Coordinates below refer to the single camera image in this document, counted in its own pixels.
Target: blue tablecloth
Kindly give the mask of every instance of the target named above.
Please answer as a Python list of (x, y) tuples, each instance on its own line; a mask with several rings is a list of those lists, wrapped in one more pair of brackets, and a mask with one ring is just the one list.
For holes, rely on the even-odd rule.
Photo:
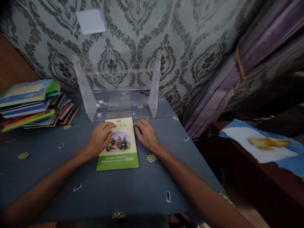
[[(238, 119), (234, 119), (230, 124), (228, 124), (226, 127), (224, 127), (224, 129), (230, 128), (230, 127), (249, 127), (249, 128), (256, 130), (260, 134), (264, 135), (265, 137), (273, 137), (273, 138), (278, 138), (278, 139), (287, 138), (287, 139), (291, 140), (293, 143), (286, 146), (286, 148), (293, 152), (298, 153), (298, 155), (295, 157), (287, 157), (287, 158), (279, 160), (279, 161), (274, 161), (274, 163), (276, 163), (278, 166), (280, 166), (284, 169), (287, 169), (287, 170), (293, 172), (295, 175), (297, 175), (301, 178), (304, 178), (304, 146), (301, 143), (293, 140), (292, 138), (288, 138), (286, 136), (281, 136), (278, 134), (258, 130), (256, 128), (250, 126), (246, 122), (238, 120)], [(232, 139), (229, 136), (227, 136), (226, 133), (223, 131), (221, 131), (219, 133), (219, 136)]]

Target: sticky note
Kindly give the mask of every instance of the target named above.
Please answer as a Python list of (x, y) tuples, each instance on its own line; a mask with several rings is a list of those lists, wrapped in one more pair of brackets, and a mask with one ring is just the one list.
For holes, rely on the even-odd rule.
[(76, 16), (84, 35), (105, 32), (105, 23), (101, 9), (79, 11), (76, 12)]

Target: right hand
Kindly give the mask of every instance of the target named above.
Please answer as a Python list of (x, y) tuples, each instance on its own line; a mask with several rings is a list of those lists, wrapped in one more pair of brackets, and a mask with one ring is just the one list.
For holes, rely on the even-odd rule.
[(135, 132), (139, 141), (151, 152), (155, 153), (159, 150), (160, 144), (156, 138), (153, 127), (146, 119), (141, 119), (134, 123)]

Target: yellow cord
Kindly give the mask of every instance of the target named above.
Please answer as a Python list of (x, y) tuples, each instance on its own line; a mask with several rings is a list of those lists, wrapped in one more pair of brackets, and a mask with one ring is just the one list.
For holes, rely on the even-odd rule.
[(240, 70), (241, 80), (244, 81), (246, 79), (246, 75), (245, 75), (245, 70), (241, 64), (240, 56), (238, 54), (238, 47), (236, 48), (236, 50), (234, 52), (234, 58), (235, 58), (235, 61), (237, 62), (238, 68)]

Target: white paper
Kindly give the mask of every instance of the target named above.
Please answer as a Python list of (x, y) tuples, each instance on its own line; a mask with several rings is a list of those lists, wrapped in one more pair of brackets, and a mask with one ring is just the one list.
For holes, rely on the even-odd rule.
[(105, 32), (101, 9), (79, 11), (76, 12), (76, 16), (84, 35)]
[(297, 153), (286, 149), (285, 147), (272, 147), (270, 151), (260, 150), (248, 141), (249, 138), (266, 138), (256, 130), (248, 127), (232, 127), (222, 130), (229, 137), (237, 141), (245, 150), (247, 150), (259, 163), (274, 162), (286, 157), (297, 156)]

